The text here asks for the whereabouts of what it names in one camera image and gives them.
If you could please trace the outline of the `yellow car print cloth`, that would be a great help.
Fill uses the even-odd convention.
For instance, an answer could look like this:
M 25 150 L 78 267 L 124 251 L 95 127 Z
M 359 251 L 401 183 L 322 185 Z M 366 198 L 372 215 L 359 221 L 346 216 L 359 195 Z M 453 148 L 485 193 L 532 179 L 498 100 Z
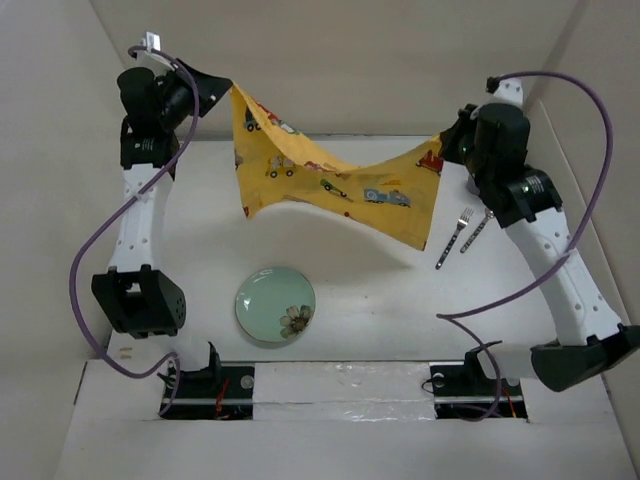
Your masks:
M 305 203 L 425 249 L 444 166 L 440 137 L 360 167 L 289 126 L 238 85 L 231 88 L 231 106 L 235 171 L 247 218 L 276 203 Z

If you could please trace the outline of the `green floral plate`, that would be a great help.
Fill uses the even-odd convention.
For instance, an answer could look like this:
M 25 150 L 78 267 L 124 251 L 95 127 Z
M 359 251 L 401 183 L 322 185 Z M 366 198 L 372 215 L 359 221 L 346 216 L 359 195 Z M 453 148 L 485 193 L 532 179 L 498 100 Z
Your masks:
M 290 343 L 300 336 L 315 311 L 312 284 L 288 267 L 255 272 L 239 287 L 235 299 L 240 328 L 253 340 L 272 345 Z

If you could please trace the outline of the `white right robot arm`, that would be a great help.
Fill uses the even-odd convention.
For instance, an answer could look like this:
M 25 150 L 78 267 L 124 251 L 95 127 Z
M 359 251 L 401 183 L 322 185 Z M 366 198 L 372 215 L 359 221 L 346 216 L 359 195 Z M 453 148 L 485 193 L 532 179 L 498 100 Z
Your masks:
M 462 381 L 483 394 L 498 379 L 534 378 L 562 392 L 617 366 L 639 349 L 639 328 L 607 304 L 572 247 L 558 190 L 526 162 L 530 122 L 508 103 L 466 105 L 440 136 L 441 157 L 467 168 L 482 203 L 538 280 L 556 338 L 531 347 L 477 347 L 465 356 Z

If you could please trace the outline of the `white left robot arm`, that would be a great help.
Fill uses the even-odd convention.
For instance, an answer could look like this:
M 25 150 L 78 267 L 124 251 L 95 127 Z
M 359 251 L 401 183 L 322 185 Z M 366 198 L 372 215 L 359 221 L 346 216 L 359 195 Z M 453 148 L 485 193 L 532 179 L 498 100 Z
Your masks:
M 119 334 L 149 339 L 174 350 L 201 396 L 222 387 L 210 342 L 187 334 L 183 290 L 160 267 L 164 216 L 175 180 L 173 157 L 182 148 L 176 128 L 187 118 L 206 115 L 230 89 L 227 78 L 191 67 L 156 74 L 146 67 L 126 70 L 117 79 L 126 115 L 120 132 L 124 198 L 118 238 L 106 272 L 91 282 L 92 293 Z

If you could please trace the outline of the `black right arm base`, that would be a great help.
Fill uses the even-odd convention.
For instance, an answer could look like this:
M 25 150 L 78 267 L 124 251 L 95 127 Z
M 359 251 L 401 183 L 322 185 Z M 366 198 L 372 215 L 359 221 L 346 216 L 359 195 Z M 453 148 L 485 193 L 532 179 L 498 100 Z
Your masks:
M 421 388 L 434 400 L 437 419 L 479 419 L 495 399 L 494 379 L 487 379 L 461 361 L 431 362 Z M 528 413 L 521 384 L 502 381 L 501 395 L 490 418 L 524 419 Z

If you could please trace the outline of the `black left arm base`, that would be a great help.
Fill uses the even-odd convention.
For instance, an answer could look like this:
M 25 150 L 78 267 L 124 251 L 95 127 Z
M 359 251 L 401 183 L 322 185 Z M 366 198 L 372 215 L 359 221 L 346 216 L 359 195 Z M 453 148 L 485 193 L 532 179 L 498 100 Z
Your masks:
M 214 379 L 207 372 L 182 372 L 175 398 L 175 369 L 169 367 L 158 377 L 164 383 L 159 416 L 164 420 L 236 421 L 253 419 L 254 364 L 223 363 Z

